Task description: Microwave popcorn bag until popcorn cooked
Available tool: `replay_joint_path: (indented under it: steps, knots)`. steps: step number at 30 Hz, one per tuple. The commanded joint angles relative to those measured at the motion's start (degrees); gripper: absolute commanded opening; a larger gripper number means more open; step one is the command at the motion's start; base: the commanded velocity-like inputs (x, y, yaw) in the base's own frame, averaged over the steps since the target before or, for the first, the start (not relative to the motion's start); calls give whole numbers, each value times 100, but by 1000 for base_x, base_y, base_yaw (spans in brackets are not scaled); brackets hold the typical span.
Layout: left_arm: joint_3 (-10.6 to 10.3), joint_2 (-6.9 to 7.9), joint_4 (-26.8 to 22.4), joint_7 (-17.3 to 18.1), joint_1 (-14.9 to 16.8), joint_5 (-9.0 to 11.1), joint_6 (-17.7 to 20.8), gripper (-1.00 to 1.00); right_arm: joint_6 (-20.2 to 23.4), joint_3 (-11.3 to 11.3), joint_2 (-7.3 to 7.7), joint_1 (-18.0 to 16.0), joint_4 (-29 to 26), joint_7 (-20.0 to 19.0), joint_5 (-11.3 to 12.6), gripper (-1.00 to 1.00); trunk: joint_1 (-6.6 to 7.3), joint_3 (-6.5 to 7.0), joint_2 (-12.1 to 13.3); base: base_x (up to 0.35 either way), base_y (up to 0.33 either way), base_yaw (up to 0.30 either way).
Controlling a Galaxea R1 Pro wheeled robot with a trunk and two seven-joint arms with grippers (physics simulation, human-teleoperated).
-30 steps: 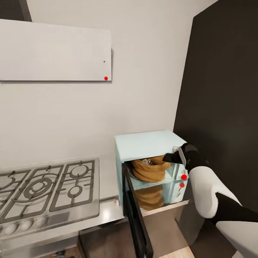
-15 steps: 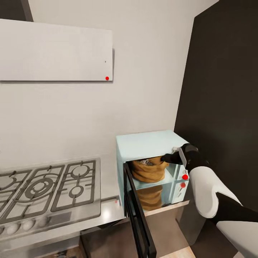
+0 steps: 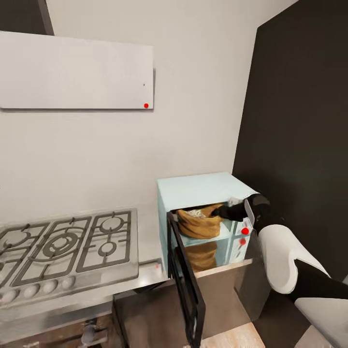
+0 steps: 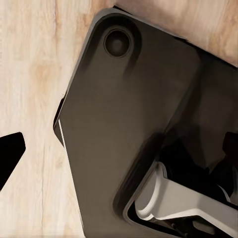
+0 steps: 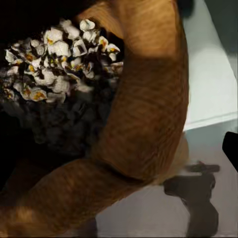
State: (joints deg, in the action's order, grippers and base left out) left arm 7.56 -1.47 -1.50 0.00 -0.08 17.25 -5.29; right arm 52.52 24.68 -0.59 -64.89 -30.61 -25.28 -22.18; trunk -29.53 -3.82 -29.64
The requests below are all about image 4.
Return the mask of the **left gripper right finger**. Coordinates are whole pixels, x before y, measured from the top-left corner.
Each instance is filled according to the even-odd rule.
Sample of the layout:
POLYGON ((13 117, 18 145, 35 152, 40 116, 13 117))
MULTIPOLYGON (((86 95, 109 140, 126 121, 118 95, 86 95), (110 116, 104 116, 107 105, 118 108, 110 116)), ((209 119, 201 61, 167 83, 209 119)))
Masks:
POLYGON ((227 132, 222 149, 238 172, 238 134, 227 132))

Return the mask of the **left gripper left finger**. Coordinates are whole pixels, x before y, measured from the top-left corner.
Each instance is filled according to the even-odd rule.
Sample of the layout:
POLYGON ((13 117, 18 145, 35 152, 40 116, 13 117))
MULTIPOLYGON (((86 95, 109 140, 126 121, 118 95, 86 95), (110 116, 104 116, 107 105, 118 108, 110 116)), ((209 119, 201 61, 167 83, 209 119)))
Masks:
POLYGON ((21 132, 0 137, 0 191, 25 151, 25 140, 21 132))

